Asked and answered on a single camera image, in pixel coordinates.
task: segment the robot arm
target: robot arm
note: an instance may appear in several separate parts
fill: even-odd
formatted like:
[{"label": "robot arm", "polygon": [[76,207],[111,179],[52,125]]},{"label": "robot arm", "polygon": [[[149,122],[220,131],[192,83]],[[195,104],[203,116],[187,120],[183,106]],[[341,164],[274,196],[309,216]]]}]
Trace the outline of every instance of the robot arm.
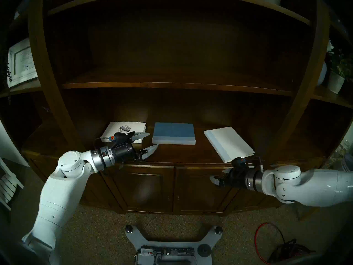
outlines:
[{"label": "robot arm", "polygon": [[32,230],[22,238],[24,246],[36,253],[47,264],[60,264],[56,243],[61,230],[74,214],[89,176],[127,157],[146,159],[158,145],[136,151],[135,140],[149,133],[115,133],[112,147],[80,153],[63,154],[55,171],[48,177],[41,192],[39,211]]},{"label": "robot arm", "polygon": [[353,201],[352,174],[329,169],[311,169],[301,172],[298,166],[286,165],[263,171],[260,158],[232,161],[234,168],[223,177],[211,177],[219,186],[245,188],[271,195],[282,203],[300,202],[307,206],[326,207],[345,201]]}]

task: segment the wooden cabinet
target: wooden cabinet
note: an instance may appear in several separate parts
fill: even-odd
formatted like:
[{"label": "wooden cabinet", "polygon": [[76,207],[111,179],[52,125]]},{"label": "wooden cabinet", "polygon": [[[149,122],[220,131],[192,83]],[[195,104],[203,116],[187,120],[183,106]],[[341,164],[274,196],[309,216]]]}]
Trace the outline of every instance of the wooden cabinet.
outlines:
[{"label": "wooden cabinet", "polygon": [[7,39],[29,37],[40,84],[0,88],[1,122],[44,181],[63,153],[92,150],[112,121],[145,122],[151,135],[156,122],[193,123],[196,145],[160,145],[144,165],[92,175],[81,202],[164,213],[278,206],[210,182],[229,164],[204,131],[233,127],[266,169],[319,167],[339,145],[353,86],[336,95],[316,83],[328,39],[339,47],[342,36],[322,1],[297,2],[31,0]]},{"label": "wooden cabinet", "polygon": [[176,167],[174,213],[222,213],[238,189],[218,187],[210,176],[222,175],[224,166]]},{"label": "wooden cabinet", "polygon": [[110,190],[125,211],[173,211],[174,167],[126,164],[104,170]]},{"label": "wooden cabinet", "polygon": [[94,173],[89,177],[80,203],[124,213],[100,173]]},{"label": "wooden cabinet", "polygon": [[255,209],[279,207],[279,202],[273,196],[264,195],[263,193],[240,189],[227,207],[225,213],[250,211]]}]

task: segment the white wire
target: white wire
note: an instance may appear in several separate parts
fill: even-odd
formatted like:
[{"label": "white wire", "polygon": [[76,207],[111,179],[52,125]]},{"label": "white wire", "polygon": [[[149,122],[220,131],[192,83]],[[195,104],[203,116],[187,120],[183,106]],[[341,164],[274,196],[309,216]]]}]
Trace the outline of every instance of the white wire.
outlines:
[{"label": "white wire", "polygon": [[138,255],[155,255],[155,254],[137,254],[134,256],[134,258],[137,257]]}]

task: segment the picture frame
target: picture frame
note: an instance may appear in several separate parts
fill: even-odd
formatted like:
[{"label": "picture frame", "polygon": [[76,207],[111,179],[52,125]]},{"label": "picture frame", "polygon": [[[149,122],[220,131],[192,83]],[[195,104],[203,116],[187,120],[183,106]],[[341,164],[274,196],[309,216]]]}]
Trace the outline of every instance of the picture frame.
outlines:
[{"label": "picture frame", "polygon": [[36,67],[34,66],[29,38],[9,48],[8,65],[11,73],[11,81],[7,78],[8,87],[38,77]]}]

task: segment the silver metal ring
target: silver metal ring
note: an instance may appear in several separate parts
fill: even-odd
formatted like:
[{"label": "silver metal ring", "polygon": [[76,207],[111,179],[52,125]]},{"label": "silver metal ring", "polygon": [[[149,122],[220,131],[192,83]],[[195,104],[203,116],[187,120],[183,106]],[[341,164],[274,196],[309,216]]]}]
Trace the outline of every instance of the silver metal ring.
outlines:
[{"label": "silver metal ring", "polygon": [[98,152],[99,151],[95,151],[95,150],[91,151],[91,156],[92,156],[94,166],[97,168],[98,171],[100,171],[104,169],[104,165],[101,158],[99,157]]},{"label": "silver metal ring", "polygon": [[245,185],[251,191],[255,191],[254,184],[253,184],[255,173],[256,172],[254,169],[250,169],[250,171],[245,176]]},{"label": "silver metal ring", "polygon": [[262,171],[257,171],[256,172],[256,177],[255,177],[255,188],[257,190],[257,192],[262,192],[262,176],[263,176],[263,172]]},{"label": "silver metal ring", "polygon": [[111,159],[113,154],[112,154],[112,151],[108,148],[108,146],[101,147],[100,151],[101,151],[105,166],[110,167],[114,165],[115,163],[114,158]]}]

